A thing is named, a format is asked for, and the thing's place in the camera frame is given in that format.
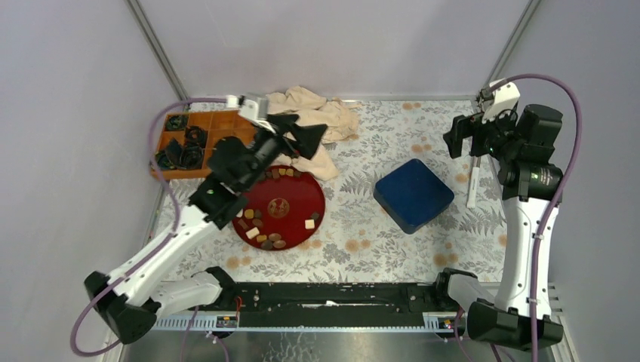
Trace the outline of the navy box lid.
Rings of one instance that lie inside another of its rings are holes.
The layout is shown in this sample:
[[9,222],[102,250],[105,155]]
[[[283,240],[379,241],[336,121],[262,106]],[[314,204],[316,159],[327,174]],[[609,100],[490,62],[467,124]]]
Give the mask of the navy box lid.
[[454,200],[453,191],[416,158],[378,180],[373,195],[408,235],[447,210]]

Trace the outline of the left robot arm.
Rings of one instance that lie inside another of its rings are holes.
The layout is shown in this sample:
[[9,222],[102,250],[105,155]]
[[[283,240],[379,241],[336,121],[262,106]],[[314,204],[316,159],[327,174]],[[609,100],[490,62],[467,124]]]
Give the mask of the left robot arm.
[[296,114],[267,115],[255,121],[249,146],[238,137],[218,140],[208,159],[211,172],[176,209],[174,224],[109,273],[94,271],[84,286],[95,310],[123,345],[136,342],[163,317],[200,305],[231,306],[234,290],[219,269],[178,282],[163,277],[191,249],[231,223],[248,204],[245,193],[280,155],[311,159],[328,127],[302,126]]

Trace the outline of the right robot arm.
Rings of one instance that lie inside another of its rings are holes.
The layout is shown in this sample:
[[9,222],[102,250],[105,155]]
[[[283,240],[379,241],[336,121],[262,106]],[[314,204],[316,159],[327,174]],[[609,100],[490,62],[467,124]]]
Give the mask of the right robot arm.
[[466,312],[469,337],[531,353],[559,343],[561,324],[552,321],[547,287],[552,229],[562,199],[562,170],[551,163],[562,128],[562,113],[529,105],[521,114],[459,115],[443,136],[452,158],[470,139],[470,155],[489,155],[499,163],[498,181],[507,223],[503,276],[496,294],[476,275],[455,268],[438,274],[433,301],[442,310]]

